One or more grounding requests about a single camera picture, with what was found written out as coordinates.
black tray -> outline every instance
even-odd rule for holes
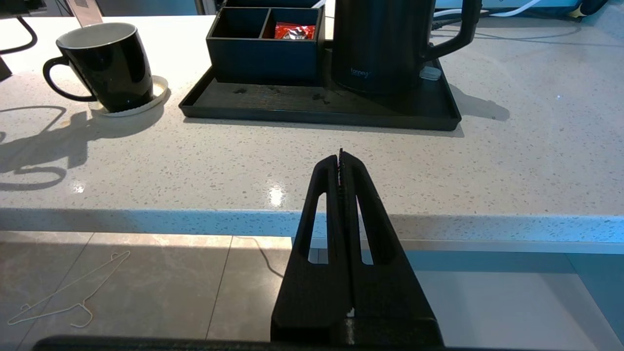
[[[444,73],[437,81],[419,78],[416,89],[401,95],[355,94],[330,78],[331,45],[325,41],[323,76],[317,86],[218,82],[208,69],[179,107],[185,116],[196,118],[436,131],[453,131],[461,121]],[[442,70],[438,60],[427,65]]]

black mug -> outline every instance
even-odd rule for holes
[[[52,90],[76,101],[99,101],[109,112],[142,106],[154,98],[152,72],[137,28],[128,23],[98,23],[65,33],[56,40],[61,57],[43,65]],[[91,92],[75,96],[50,78],[57,64],[72,68]]]
[[[435,0],[336,0],[331,78],[366,94],[410,90],[427,61],[468,45],[481,0],[463,0],[461,28],[429,45]]]

mug handle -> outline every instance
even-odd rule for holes
[[[76,95],[69,94],[68,92],[64,92],[59,87],[57,87],[56,84],[54,84],[54,82],[52,81],[52,78],[50,77],[50,70],[52,69],[52,67],[58,64],[62,64],[62,65],[69,67],[69,59],[64,56],[55,57],[53,59],[47,60],[46,63],[44,63],[43,65],[43,78],[46,80],[47,85],[49,85],[53,91],[56,91],[58,95],[62,97],[66,97],[70,100],[84,101],[84,102],[97,101],[97,99],[95,98],[93,94],[91,94],[91,96],[76,96]]]

brand logo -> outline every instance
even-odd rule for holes
[[[359,71],[357,69],[351,68],[351,75],[356,77],[364,77],[364,79],[368,78],[370,72],[367,71]]]

red packet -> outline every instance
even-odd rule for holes
[[[275,24],[275,39],[311,40],[314,39],[316,26],[300,26],[286,22]]]

